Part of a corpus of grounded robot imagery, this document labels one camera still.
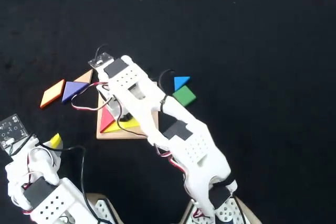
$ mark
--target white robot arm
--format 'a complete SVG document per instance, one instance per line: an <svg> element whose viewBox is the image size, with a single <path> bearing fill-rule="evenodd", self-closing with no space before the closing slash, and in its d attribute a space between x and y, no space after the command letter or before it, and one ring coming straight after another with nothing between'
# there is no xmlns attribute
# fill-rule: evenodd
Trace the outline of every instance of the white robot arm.
<svg viewBox="0 0 336 224"><path fill-rule="evenodd" d="M108 91L103 96L113 97L109 106L115 106L116 100L121 103L139 122L149 143L169 152L168 155L185 172L185 188L194 206L205 216L214 218L218 206L211 202L209 190L216 183L228 179L231 170L225 156L214 144L207 126L158 88L129 56L114 60L103 53L89 64L97 71L99 81L108 83ZM161 133L155 127L152 111L164 112L177 121ZM223 194L222 203L237 189L236 181L229 181L225 188L228 193Z"/></svg>

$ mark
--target peach triangle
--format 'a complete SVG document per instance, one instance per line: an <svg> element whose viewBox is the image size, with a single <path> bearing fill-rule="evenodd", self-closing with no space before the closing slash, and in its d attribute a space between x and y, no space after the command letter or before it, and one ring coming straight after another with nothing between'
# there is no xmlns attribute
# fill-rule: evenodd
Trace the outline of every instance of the peach triangle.
<svg viewBox="0 0 336 224"><path fill-rule="evenodd" d="M74 82L90 83L91 78L92 78L92 73L93 73L93 70L91 69L87 71L85 74L83 74L82 76L78 77L76 80L74 80Z"/></svg>

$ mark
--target wooden tangram board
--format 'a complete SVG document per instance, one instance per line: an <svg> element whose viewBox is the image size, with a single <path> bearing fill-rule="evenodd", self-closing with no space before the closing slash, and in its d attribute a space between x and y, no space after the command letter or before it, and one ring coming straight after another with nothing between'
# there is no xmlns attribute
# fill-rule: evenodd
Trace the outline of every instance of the wooden tangram board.
<svg viewBox="0 0 336 224"><path fill-rule="evenodd" d="M101 106L103 104L103 98L98 95L98 106ZM113 131L108 133L100 133L100 121L101 121L101 113L102 110L98 110L97 113L97 139L135 139L135 138L146 138L144 136L137 136L133 133L126 132L123 130L119 131ZM155 123L156 128L159 128L159 113L158 111L152 112L153 120ZM134 131L137 133L142 133L142 130L140 129L140 126L128 128L127 130Z"/></svg>

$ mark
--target purple triangle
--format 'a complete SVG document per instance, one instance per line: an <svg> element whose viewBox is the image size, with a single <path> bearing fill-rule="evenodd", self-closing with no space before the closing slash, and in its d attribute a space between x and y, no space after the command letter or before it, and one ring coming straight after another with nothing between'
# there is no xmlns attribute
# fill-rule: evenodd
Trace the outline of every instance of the purple triangle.
<svg viewBox="0 0 336 224"><path fill-rule="evenodd" d="M65 83L64 93L62 97L62 103L67 102L71 99L75 94L78 94L84 88L86 88L89 84L85 82L75 82L75 81L67 81Z"/></svg>

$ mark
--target yellow tangram piece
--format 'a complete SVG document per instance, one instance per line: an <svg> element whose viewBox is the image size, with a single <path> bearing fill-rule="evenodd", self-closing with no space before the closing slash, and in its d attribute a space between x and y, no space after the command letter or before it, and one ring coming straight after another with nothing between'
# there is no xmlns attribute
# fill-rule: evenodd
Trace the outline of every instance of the yellow tangram piece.
<svg viewBox="0 0 336 224"><path fill-rule="evenodd" d="M76 80L74 80L74 82L90 83L91 78L92 78L92 73L93 73L93 70L91 69L87 71L85 74L83 74L82 76L78 77Z"/></svg>
<svg viewBox="0 0 336 224"><path fill-rule="evenodd" d="M62 94L63 87L64 87L65 80L61 80L58 83L56 83L51 88L44 91L42 101L40 108L43 109L45 106L50 104L51 102L55 101L57 98L59 98Z"/></svg>
<svg viewBox="0 0 336 224"><path fill-rule="evenodd" d="M127 122L119 122L119 123L120 123L121 127L125 128L125 129L139 126L139 123L137 122L137 120L135 118L132 118L131 120L129 120ZM106 128L106 130L104 130L104 133L108 133L108 132L112 132L112 131L118 131L118 130L120 130L120 128L119 128L117 122L115 121L110 126L108 126Z"/></svg>
<svg viewBox="0 0 336 224"><path fill-rule="evenodd" d="M61 136L57 133L55 136L53 136L50 139L51 148L56 149L57 146L60 144L61 141L62 141Z"/></svg>

